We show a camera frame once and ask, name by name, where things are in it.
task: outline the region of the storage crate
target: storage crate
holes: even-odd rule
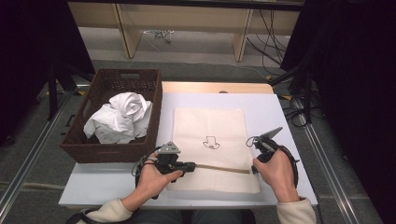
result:
[[[83,129],[91,115],[108,104],[111,97],[127,91],[152,102],[147,135],[129,144],[100,144],[96,137],[87,139]],[[156,147],[162,100],[159,69],[101,69],[93,78],[61,148],[78,163],[139,161]]]

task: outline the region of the hand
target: hand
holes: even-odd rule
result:
[[[151,153],[150,157],[157,157],[157,153]],[[174,171],[173,173],[163,175],[157,170],[153,161],[147,160],[141,170],[136,189],[122,199],[121,202],[129,211],[134,211],[148,199],[159,195],[167,184],[182,175],[182,171]]]
[[[253,165],[259,171],[265,183],[271,186],[280,203],[300,201],[294,187],[293,170],[289,158],[283,151],[277,150],[267,163],[254,159]]]

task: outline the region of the wrist strap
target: wrist strap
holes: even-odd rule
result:
[[[279,149],[283,151],[289,158],[291,168],[293,170],[293,175],[294,175],[294,187],[297,188],[298,184],[298,169],[297,169],[297,160],[294,159],[294,157],[291,155],[291,152],[284,146],[280,146]]]

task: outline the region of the sleeve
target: sleeve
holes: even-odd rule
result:
[[[99,210],[90,212],[87,217],[98,222],[117,222],[128,219],[132,213],[124,207],[120,199],[114,199],[103,204]]]
[[[309,224],[316,223],[316,215],[311,202],[307,198],[302,198],[296,203],[278,203],[277,215],[282,224]]]

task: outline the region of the aluminum rail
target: aluminum rail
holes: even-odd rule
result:
[[[326,7],[323,3],[310,3],[306,5],[301,2],[263,2],[263,1],[233,1],[233,0],[68,0],[68,2],[80,3],[109,3],[109,4],[134,4],[152,6],[174,6],[174,7],[225,7],[246,9],[268,9],[285,11],[315,10]]]
[[[301,103],[300,100],[296,101],[296,105],[299,108],[303,108],[303,104]],[[305,117],[303,114],[300,115],[300,121],[302,123],[306,123]],[[338,207],[340,208],[341,214],[344,217],[344,220],[346,223],[353,223],[353,224],[359,224],[358,217],[356,215],[356,212],[352,206],[352,203],[347,197],[347,194],[345,190],[343,189],[343,186],[340,183],[340,180],[337,177],[337,174],[335,173],[334,169],[332,168],[332,163],[329,161],[326,152],[320,143],[318,136],[315,132],[314,127],[312,126],[311,123],[307,123],[305,127],[305,133],[306,136],[308,136],[308,139],[312,145],[312,148],[314,149],[315,155],[317,156],[318,162],[320,164],[320,167],[323,171],[323,174],[325,175],[327,182],[329,184],[329,187],[332,191],[332,194],[334,196],[334,199],[337,201]]]
[[[59,117],[62,115],[64,106],[66,105],[67,101],[70,99],[72,94],[73,92],[71,91],[66,91],[64,93],[61,101],[59,102],[58,112],[54,115],[52,120],[47,121],[46,126],[44,127],[43,131],[35,141],[35,144],[33,145],[32,149],[27,155],[21,168],[19,169],[19,171],[17,172],[11,183],[9,183],[6,192],[4,193],[0,201],[0,223],[3,223],[9,209],[11,208],[12,204],[14,204],[16,198],[18,197],[25,180],[32,171],[33,167],[35,166],[35,163],[37,162],[37,159],[40,156],[42,149],[46,145],[47,140],[52,134],[54,127],[58,123]]]

